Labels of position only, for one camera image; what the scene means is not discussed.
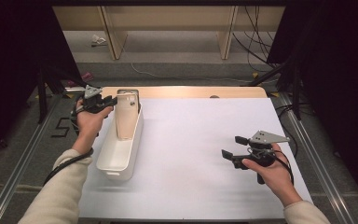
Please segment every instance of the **white container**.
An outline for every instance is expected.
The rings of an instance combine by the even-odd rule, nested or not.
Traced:
[[[128,180],[132,177],[143,127],[144,116],[141,107],[133,138],[131,140],[119,140],[114,114],[112,125],[106,134],[103,148],[97,160],[97,168],[103,171],[107,178]]]

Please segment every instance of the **hand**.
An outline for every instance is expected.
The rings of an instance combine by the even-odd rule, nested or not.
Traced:
[[[81,106],[83,101],[79,100],[76,107]],[[108,106],[97,114],[92,114],[87,111],[82,111],[77,114],[77,126],[79,129],[79,136],[77,137],[72,149],[78,151],[80,154],[85,154],[90,151],[94,143],[97,133],[103,126],[103,119],[112,112],[113,107]]]
[[[275,153],[276,157],[287,164],[288,161],[283,156],[279,145],[273,143],[272,149],[280,151]],[[256,162],[248,159],[244,159],[242,163],[263,177],[266,185],[281,200],[283,206],[302,201],[292,184],[289,172],[278,161],[275,161],[269,167],[260,166]]]

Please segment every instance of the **white tabletop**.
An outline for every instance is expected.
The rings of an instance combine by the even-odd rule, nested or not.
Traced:
[[[280,201],[256,173],[234,169],[221,149],[247,154],[234,136],[284,135],[268,98],[141,99],[144,129],[133,176],[109,180],[96,161],[112,122],[94,143],[94,162],[80,200],[80,217],[127,220],[255,220],[283,218]],[[311,202],[287,143],[295,187]]]

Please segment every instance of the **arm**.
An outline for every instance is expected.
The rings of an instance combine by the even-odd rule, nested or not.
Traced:
[[[278,144],[272,144],[276,156],[288,162]],[[277,161],[269,167],[263,167],[254,161],[244,159],[242,163],[249,169],[259,173],[266,185],[279,198],[284,206],[284,217],[288,223],[329,223],[324,214],[313,204],[303,201],[292,185],[287,170]]]
[[[77,115],[79,136],[72,149],[66,150],[57,159],[54,168],[90,151],[103,119],[113,110],[112,106],[98,114],[81,112]],[[92,159],[75,162],[53,176],[36,195],[19,223],[77,223],[78,202],[83,184],[86,181],[87,169]]]

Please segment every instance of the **white sleeve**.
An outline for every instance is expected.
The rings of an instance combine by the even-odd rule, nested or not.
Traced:
[[[292,203],[284,208],[283,213],[288,224],[330,223],[321,210],[307,201]]]
[[[64,151],[54,168],[79,155],[73,149]],[[77,223],[78,203],[91,162],[88,157],[60,170],[36,195],[19,223]]]

